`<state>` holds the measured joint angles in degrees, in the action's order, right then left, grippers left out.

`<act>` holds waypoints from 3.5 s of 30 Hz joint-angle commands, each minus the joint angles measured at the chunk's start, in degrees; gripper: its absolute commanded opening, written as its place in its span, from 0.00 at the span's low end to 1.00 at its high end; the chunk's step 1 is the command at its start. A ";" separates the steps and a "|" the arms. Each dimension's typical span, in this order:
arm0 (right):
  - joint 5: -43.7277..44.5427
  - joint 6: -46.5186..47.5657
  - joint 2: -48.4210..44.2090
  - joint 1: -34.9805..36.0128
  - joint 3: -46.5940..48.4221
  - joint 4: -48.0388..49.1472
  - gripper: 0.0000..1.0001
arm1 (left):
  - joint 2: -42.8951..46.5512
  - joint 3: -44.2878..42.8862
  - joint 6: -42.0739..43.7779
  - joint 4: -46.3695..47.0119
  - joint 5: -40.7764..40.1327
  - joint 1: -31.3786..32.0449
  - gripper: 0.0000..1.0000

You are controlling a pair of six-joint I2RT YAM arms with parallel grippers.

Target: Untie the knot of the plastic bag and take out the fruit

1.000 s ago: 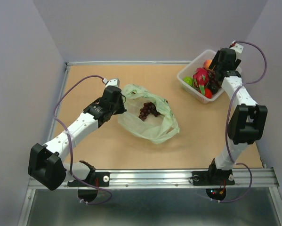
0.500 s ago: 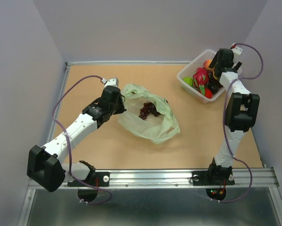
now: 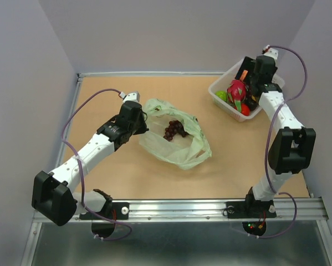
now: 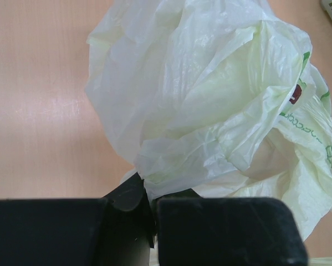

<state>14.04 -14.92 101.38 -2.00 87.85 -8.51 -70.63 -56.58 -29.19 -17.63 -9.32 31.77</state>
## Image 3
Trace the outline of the red dragon fruit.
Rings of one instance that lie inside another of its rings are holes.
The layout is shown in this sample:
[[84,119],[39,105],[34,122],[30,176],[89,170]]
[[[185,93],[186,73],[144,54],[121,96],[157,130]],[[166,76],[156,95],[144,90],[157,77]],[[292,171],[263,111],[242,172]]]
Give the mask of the red dragon fruit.
[[246,86],[245,84],[237,79],[231,81],[227,88],[227,102],[232,104],[237,111],[242,111],[242,102],[246,97]]

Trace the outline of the pale green plastic bag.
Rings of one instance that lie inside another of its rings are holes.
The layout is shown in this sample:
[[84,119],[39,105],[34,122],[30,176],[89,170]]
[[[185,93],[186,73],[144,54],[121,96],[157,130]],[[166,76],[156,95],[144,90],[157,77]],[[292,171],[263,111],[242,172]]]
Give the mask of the pale green plastic bag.
[[[160,99],[150,99],[143,106],[149,131],[139,137],[139,144],[157,159],[189,170],[212,156],[212,151],[197,118]],[[187,136],[177,133],[164,138],[170,121],[179,121]]]

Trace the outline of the dark red grape bunch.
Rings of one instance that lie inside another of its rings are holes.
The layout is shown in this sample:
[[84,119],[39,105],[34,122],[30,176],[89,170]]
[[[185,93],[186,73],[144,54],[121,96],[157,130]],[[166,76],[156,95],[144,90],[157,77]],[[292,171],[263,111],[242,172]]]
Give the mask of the dark red grape bunch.
[[250,85],[246,84],[246,96],[244,103],[249,107],[250,111],[254,111],[258,107],[257,103],[257,91]]

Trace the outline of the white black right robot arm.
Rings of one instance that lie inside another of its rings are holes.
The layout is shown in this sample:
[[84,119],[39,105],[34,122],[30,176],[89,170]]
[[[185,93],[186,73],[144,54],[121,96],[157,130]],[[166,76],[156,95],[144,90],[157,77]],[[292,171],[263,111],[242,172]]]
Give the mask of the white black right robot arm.
[[265,175],[248,191],[243,201],[227,203],[231,219],[269,218],[276,216],[274,197],[294,174],[308,168],[313,153],[316,132],[299,122],[284,100],[282,88],[273,78],[275,59],[260,55],[245,57],[236,79],[245,83],[248,91],[270,119],[269,133],[275,133],[265,148]]

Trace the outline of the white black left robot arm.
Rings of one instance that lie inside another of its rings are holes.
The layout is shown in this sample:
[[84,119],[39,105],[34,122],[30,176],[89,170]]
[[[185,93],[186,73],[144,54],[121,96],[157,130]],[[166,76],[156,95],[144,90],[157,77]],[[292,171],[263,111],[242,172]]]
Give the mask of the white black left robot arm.
[[58,226],[74,215],[93,211],[99,218],[111,214],[111,197],[101,190],[76,193],[86,175],[104,158],[116,152],[131,136],[143,134],[147,126],[138,100],[127,96],[119,114],[96,133],[69,160],[49,173],[40,171],[34,178],[32,207]]

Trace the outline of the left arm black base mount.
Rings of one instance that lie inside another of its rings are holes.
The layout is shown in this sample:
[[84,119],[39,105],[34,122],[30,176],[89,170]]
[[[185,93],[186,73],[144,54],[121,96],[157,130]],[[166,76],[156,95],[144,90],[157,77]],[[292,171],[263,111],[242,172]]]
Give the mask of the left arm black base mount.
[[[106,203],[105,206],[101,209],[100,212],[97,212],[98,215],[106,217],[108,219],[116,219],[116,220],[128,220],[129,219],[129,210],[130,204],[129,202],[109,202]],[[79,219],[81,220],[101,220],[101,218],[96,215],[87,212],[79,215]]]

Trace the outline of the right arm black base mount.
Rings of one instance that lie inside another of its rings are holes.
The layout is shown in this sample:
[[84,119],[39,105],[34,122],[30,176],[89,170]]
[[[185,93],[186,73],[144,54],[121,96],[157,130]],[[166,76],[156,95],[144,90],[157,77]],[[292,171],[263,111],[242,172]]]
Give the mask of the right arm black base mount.
[[276,218],[276,211],[269,211],[271,206],[274,206],[273,201],[228,201],[224,213],[229,219]]

